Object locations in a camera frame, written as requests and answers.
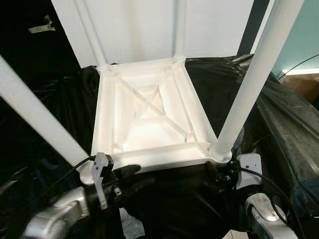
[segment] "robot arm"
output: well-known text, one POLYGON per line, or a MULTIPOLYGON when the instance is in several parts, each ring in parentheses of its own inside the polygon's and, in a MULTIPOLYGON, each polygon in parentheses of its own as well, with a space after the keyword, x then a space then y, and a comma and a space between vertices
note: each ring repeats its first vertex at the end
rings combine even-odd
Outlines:
MULTIPOLYGON (((262 173, 261 159, 258 154, 244 154, 238 156, 240 167, 249 168, 257 173, 262 173)), ((26 227, 22 238, 24 239, 56 239, 64 238, 70 227, 79 219, 92 215, 92 208, 99 210, 113 210, 116 201, 125 198, 127 192, 119 186, 121 178, 125 178, 137 171, 137 165, 127 166, 121 171, 112 171, 113 161, 108 155, 98 153, 92 168, 94 185, 87 188, 78 187, 65 193, 53 206, 37 213, 26 227)), ((261 179, 244 171, 238 173, 236 188, 244 189, 251 185, 259 185, 261 179)), ((131 189, 136 193, 141 185, 149 185, 152 182, 144 182, 131 189)), ((270 199, 259 191, 250 192, 245 200, 245 209, 250 226, 260 238, 290 238, 296 239, 294 231, 290 229, 277 215, 270 199)), ((277 207, 277 211, 285 218, 284 212, 277 207)))

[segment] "black fabric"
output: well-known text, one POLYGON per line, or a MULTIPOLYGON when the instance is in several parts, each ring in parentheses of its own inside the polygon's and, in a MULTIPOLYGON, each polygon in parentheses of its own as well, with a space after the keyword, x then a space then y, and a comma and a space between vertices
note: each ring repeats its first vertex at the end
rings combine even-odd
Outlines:
POLYGON ((238 56, 250 53, 256 40, 260 25, 264 19, 268 4, 269 0, 254 0, 244 34, 238 48, 238 56))
POLYGON ((319 96, 313 102, 313 106, 319 111, 319 96))
POLYGON ((264 171, 300 217, 319 215, 319 113, 272 75, 245 123, 241 150, 262 155, 264 171))
MULTIPOLYGON (((216 135, 220 134, 250 60, 251 56, 186 61, 216 135)), ((72 77, 42 75, 29 84, 88 153, 98 83, 96 70, 88 67, 72 77)), ((60 178, 70 165, 3 100, 0 105, 0 236, 17 238, 32 214, 80 182, 74 172, 47 198, 39 200, 41 190, 60 178)), ((233 152, 234 156, 261 154, 264 174, 285 190, 299 216, 304 218, 319 216, 318 123, 319 114, 311 105, 270 76, 244 125, 243 139, 233 152)), ((202 167, 181 168, 180 173, 174 170, 154 173, 156 184, 128 201, 127 209, 143 221, 149 235, 220 238, 231 227, 246 228, 244 219, 240 218, 242 208, 232 192, 217 195, 202 167)), ((264 189, 272 190, 267 185, 264 189)), ((95 224, 90 222, 85 227, 83 223, 80 223, 83 229, 73 228, 70 237, 98 238, 90 232, 95 224)))

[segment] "white backdrop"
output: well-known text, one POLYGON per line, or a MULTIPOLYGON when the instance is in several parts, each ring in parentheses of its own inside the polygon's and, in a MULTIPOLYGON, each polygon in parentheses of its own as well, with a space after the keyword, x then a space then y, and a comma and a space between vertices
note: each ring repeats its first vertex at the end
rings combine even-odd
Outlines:
MULTIPOLYGON (((186 57, 237 54, 254 0, 188 0, 186 57)), ((96 65, 73 0, 52 0, 81 67, 96 65)), ((108 63, 172 56, 174 0, 87 0, 108 63)))

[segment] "white vertical pole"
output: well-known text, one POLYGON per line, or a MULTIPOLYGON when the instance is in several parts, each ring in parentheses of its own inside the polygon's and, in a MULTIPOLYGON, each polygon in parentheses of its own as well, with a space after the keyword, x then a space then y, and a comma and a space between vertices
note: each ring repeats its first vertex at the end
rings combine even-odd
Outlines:
POLYGON ((240 86, 217 143, 211 148, 217 163, 227 163, 231 148, 272 70, 304 0, 277 0, 240 86))
POLYGON ((186 0, 176 1, 176 25, 175 25, 175 60, 185 59, 184 45, 185 45, 185 24, 186 24, 186 0))
POLYGON ((72 166, 88 157, 1 56, 0 96, 72 166))
POLYGON ((93 50, 96 61, 98 63, 97 70, 103 71, 108 68, 109 64, 107 64, 106 59, 104 57, 99 38, 95 32, 94 25, 92 23, 91 17, 89 15, 89 12, 87 10, 87 7, 84 1, 85 0, 74 0, 76 8, 80 15, 80 19, 82 21, 84 30, 89 39, 91 48, 93 50))

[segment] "black cable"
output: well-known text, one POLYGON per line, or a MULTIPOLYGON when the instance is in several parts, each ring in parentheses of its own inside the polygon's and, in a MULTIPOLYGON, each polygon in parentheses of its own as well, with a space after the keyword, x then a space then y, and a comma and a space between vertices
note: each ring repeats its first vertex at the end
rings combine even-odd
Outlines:
MULTIPOLYGON (((299 63, 297 66, 300 66, 301 64, 305 63, 306 61, 309 61, 315 57, 319 56, 319 54, 317 54, 316 56, 313 56, 311 58, 308 58, 307 60, 304 60, 303 62, 299 63)), ((291 68, 289 71, 287 71, 286 73, 284 73, 281 77, 278 78, 278 80, 280 80, 282 77, 284 77, 288 72, 290 72, 291 70, 295 69, 297 66, 294 66, 293 68, 291 68)))
POLYGON ((51 184, 49 187, 47 187, 45 190, 43 190, 43 193, 41 195, 43 196, 44 194, 48 193, 50 190, 52 190, 52 188, 54 188, 57 184, 62 182, 68 175, 70 175, 74 170, 76 170, 78 167, 80 167, 81 165, 83 165, 87 161, 93 160, 93 159, 94 159, 94 157, 87 157, 86 159, 79 162, 77 165, 72 167, 67 173, 65 173, 59 180, 57 180, 55 183, 51 184))
POLYGON ((270 197, 270 202, 271 202, 271 205, 273 206, 275 212, 277 213, 278 217, 281 219, 281 221, 283 221, 288 227, 291 227, 288 223, 288 221, 286 219, 284 219, 283 216, 281 216, 281 214, 279 213, 278 209, 277 209, 277 206, 274 202, 274 196, 278 196, 280 198, 280 196, 278 194, 274 194, 273 196, 270 197))
POLYGON ((292 216, 295 218, 297 224, 298 224, 298 227, 300 229, 300 232, 303 236, 304 239, 306 239, 306 236, 305 236, 305 233, 304 233, 304 230, 301 226, 301 223, 299 221, 299 218, 297 216, 297 213, 295 211, 295 209, 293 208, 293 206, 290 204, 289 202, 289 199, 288 197, 286 196, 286 194, 284 193, 284 191, 276 184, 274 183, 272 180, 270 180, 269 178, 265 177, 264 175, 260 174, 260 173, 257 173, 255 171, 252 171, 252 170, 249 170, 247 168, 240 168, 241 171, 244 171, 244 172, 247 172, 247 173, 251 173, 251 174, 254 174, 262 179, 264 179, 265 181, 269 182, 274 188, 276 188, 278 190, 278 192, 281 194, 281 196, 283 197, 284 201, 286 202, 286 204, 288 205, 288 208, 290 210, 290 212, 292 213, 292 216))

